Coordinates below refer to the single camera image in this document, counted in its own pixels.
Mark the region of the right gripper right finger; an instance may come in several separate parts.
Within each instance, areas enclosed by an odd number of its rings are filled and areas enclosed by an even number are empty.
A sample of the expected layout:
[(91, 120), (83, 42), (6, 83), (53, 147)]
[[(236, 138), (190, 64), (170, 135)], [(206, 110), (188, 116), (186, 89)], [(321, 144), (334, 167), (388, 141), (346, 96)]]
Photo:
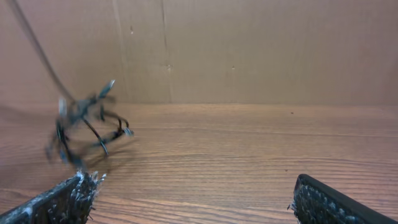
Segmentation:
[(289, 209), (299, 223), (397, 224), (317, 179), (300, 174)]

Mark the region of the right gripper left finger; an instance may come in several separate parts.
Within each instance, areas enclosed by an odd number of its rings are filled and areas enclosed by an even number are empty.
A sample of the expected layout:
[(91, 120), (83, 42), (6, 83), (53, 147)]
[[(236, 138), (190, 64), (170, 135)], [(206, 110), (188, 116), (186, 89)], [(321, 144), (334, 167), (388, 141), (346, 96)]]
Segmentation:
[(1, 214), (1, 224), (86, 224), (106, 174), (81, 170), (54, 188)]

